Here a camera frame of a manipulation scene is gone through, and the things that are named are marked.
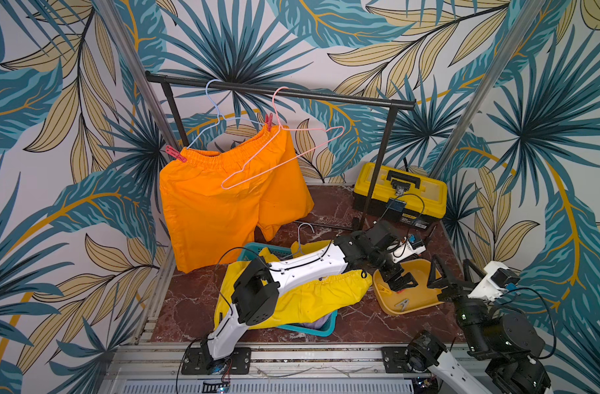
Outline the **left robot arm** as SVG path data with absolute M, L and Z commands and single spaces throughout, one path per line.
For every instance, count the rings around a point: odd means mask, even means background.
M 268 263 L 256 254 L 232 283 L 230 295 L 220 296 L 228 310 L 201 340 L 199 370 L 210 375 L 228 371 L 247 330 L 271 319 L 282 297 L 308 283 L 366 272 L 380 274 L 394 292 L 413 287 L 413 276 L 404 272 L 400 261 L 423 251 L 421 239 L 400 236 L 391 223 L 379 221 L 373 228 L 338 236 L 318 251 L 294 259 Z

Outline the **silver metal clothespin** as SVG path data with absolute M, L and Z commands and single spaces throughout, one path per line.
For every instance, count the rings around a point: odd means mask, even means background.
M 409 299 L 403 299 L 401 302 L 395 305 L 395 309 L 399 312 L 405 312 L 409 305 Z

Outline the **yellow shorts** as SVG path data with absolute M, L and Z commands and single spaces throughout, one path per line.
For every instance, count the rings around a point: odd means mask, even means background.
M 226 302 L 234 292 L 234 282 L 249 265 L 254 254 L 247 253 L 228 266 L 216 305 L 214 325 L 217 327 L 229 310 Z M 255 329 L 275 328 L 282 325 L 314 323 L 336 310 L 358 303 L 366 295 L 372 279 L 362 270 L 349 271 L 337 276 L 308 282 L 288 291 L 277 302 L 275 313 Z

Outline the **purple shorts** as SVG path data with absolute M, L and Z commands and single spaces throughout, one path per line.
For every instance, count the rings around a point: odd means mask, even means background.
M 303 328 L 308 328 L 312 330 L 321 330 L 322 327 L 329 321 L 330 315 L 325 315 L 318 320 L 311 323 L 300 323 L 299 326 Z

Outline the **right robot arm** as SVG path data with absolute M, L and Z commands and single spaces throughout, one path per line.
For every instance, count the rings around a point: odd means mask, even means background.
M 438 257 L 431 260 L 427 285 L 439 300 L 454 305 L 457 325 L 469 355 L 487 361 L 486 373 L 503 393 L 551 393 L 551 379 L 541 362 L 544 340 L 522 312 L 500 313 L 496 300 L 519 292 L 519 276 L 500 262 L 479 269 L 468 261 L 459 279 Z M 430 372 L 457 393 L 486 393 L 487 388 L 459 364 L 432 333 L 423 330 L 404 357 L 408 372 Z

